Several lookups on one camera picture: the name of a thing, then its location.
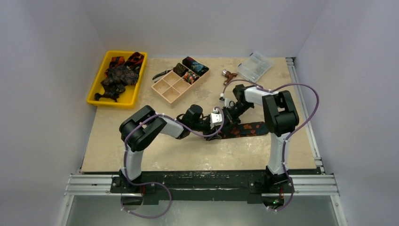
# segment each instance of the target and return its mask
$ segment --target small parts container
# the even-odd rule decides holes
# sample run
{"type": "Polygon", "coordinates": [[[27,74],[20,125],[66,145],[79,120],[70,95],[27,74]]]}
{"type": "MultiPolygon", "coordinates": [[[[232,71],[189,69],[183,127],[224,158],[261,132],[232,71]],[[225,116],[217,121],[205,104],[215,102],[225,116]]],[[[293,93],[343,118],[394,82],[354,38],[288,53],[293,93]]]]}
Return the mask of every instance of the small parts container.
{"type": "Polygon", "coordinates": [[[257,82],[273,64],[270,58],[254,52],[246,61],[238,65],[237,73],[246,80],[257,82]]]}
{"type": "Polygon", "coordinates": [[[177,75],[173,70],[167,73],[151,86],[156,96],[159,96],[170,108],[174,108],[185,96],[192,92],[210,76],[210,69],[200,76],[193,84],[177,75]]]}
{"type": "Polygon", "coordinates": [[[135,52],[129,51],[117,51],[110,50],[105,54],[104,60],[101,63],[100,70],[97,73],[96,78],[94,79],[93,85],[90,89],[90,92],[87,97],[87,102],[89,104],[99,106],[99,107],[119,107],[119,108],[134,108],[136,104],[136,100],[138,97],[139,88],[141,85],[141,81],[143,80],[144,68],[147,63],[147,53],[140,52],[144,56],[143,63],[141,65],[138,81],[136,85],[126,86],[126,91],[120,95],[118,98],[118,102],[113,101],[109,98],[101,98],[99,101],[94,100],[95,93],[104,93],[104,88],[101,85],[101,81],[105,79],[105,71],[109,68],[112,57],[124,57],[125,61],[135,52]]]}

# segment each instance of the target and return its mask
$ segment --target dark fabric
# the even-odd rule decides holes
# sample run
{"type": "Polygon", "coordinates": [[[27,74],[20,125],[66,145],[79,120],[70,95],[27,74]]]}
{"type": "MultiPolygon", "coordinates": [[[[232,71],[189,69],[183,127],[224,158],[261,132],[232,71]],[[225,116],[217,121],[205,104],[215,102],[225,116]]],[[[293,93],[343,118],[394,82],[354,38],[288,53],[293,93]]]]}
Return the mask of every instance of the dark fabric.
{"type": "Polygon", "coordinates": [[[264,121],[244,123],[234,126],[230,131],[222,131],[219,135],[222,139],[236,138],[236,137],[251,137],[261,136],[267,134],[269,131],[266,128],[264,121]]]}
{"type": "Polygon", "coordinates": [[[173,68],[173,72],[180,77],[183,77],[183,75],[186,74],[187,71],[188,69],[181,63],[177,63],[176,66],[173,68]]]}
{"type": "Polygon", "coordinates": [[[183,76],[183,79],[189,84],[193,84],[198,78],[200,78],[198,75],[190,71],[187,71],[186,74],[184,74],[183,76]]]}
{"type": "Polygon", "coordinates": [[[188,67],[199,76],[202,76],[203,74],[205,74],[205,72],[209,71],[209,68],[207,66],[198,63],[189,56],[183,59],[183,65],[188,67]]]}
{"type": "Polygon", "coordinates": [[[125,86],[137,83],[143,60],[144,56],[138,52],[133,53],[126,62],[123,56],[113,57],[110,67],[105,71],[106,78],[101,81],[105,92],[102,95],[96,93],[94,99],[110,98],[117,102],[119,95],[125,92],[125,86]]]}

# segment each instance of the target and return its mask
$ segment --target wooden organizer box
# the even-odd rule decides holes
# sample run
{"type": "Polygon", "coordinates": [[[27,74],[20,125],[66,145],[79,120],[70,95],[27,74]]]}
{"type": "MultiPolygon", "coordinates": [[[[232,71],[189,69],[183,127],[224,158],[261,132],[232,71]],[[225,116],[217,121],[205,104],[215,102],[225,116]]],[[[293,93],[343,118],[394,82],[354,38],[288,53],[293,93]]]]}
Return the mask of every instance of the wooden organizer box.
{"type": "Polygon", "coordinates": [[[210,69],[193,84],[189,84],[174,71],[170,71],[151,87],[153,92],[159,95],[170,108],[174,108],[188,93],[205,82],[209,75],[210,69]]]}

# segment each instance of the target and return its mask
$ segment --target black metal base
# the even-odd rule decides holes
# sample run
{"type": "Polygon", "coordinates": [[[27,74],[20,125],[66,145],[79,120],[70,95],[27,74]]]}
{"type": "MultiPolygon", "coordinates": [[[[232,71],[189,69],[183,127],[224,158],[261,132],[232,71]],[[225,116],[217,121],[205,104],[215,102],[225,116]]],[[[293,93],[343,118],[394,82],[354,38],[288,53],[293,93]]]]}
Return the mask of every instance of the black metal base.
{"type": "MultiPolygon", "coordinates": [[[[320,169],[290,169],[289,174],[320,174],[320,169]]],[[[120,173],[113,177],[111,193],[140,193],[140,187],[130,185],[120,173]]],[[[279,193],[280,188],[290,191],[287,183],[265,186],[265,170],[217,171],[144,171],[134,183],[159,182],[172,193],[173,200],[184,201],[246,201],[248,204],[264,203],[261,194],[279,193]]],[[[145,186],[144,205],[156,205],[159,200],[169,200],[168,193],[159,186],[145,186]]]]}

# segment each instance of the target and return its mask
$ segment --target compartment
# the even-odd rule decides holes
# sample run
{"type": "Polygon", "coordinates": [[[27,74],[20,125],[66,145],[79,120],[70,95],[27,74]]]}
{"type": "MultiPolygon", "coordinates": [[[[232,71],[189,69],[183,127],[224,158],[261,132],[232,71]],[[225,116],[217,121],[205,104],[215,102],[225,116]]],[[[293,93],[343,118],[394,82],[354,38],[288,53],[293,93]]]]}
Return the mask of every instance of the compartment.
{"type": "Polygon", "coordinates": [[[175,84],[173,84],[173,88],[175,88],[179,93],[185,92],[190,87],[190,84],[183,79],[179,79],[175,84]]]}
{"type": "Polygon", "coordinates": [[[153,85],[154,90],[156,90],[160,94],[164,93],[170,87],[171,85],[169,85],[167,82],[165,82],[162,79],[153,85]]]}
{"type": "Polygon", "coordinates": [[[168,102],[172,103],[174,100],[176,100],[180,96],[180,93],[175,88],[170,87],[164,93],[162,93],[162,96],[168,102]]]}
{"type": "Polygon", "coordinates": [[[177,82],[180,79],[180,77],[174,73],[173,71],[169,72],[165,77],[162,78],[162,80],[166,81],[169,83],[169,85],[173,85],[175,82],[177,82]]]}

